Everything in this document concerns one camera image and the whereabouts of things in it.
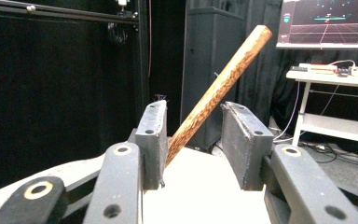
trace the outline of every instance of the white desk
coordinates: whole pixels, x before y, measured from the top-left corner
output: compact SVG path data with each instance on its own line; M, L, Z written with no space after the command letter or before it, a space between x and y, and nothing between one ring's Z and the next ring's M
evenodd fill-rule
M67 187L101 169L103 155L50 168L0 189L0 206L20 185L55 175ZM228 160L183 148L165 170L166 187L144 195L144 224L259 223L270 224L264 191L242 191Z
M306 82L304 96L298 112L293 146L298 145L301 131L321 133L330 136L346 138L358 141L358 121L337 119L320 115L305 113L305 108L310 93L310 83L322 83L330 85L358 87L358 77L338 77L335 75L310 74L307 72L290 71L286 74L288 78Z

